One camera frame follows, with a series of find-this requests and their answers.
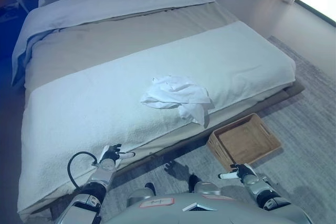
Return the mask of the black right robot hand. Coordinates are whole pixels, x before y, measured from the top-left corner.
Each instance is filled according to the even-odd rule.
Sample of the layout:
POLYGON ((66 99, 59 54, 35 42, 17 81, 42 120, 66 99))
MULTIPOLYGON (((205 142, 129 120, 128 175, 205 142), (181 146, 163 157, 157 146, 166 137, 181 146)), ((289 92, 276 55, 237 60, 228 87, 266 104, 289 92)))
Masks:
POLYGON ((247 175, 256 175, 253 169, 248 164, 231 164, 232 169, 229 173, 218 174, 219 179, 235 179, 239 178, 241 181, 244 180, 247 175))

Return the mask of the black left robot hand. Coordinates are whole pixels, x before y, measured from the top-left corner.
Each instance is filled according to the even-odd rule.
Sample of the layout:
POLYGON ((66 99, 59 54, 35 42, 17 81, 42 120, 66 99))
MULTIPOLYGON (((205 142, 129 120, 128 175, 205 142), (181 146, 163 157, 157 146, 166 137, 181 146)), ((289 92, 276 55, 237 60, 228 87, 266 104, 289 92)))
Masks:
POLYGON ((99 159, 99 167, 113 170, 118 167, 121 160, 135 157, 135 152, 121 152, 121 144, 106 145, 99 159))

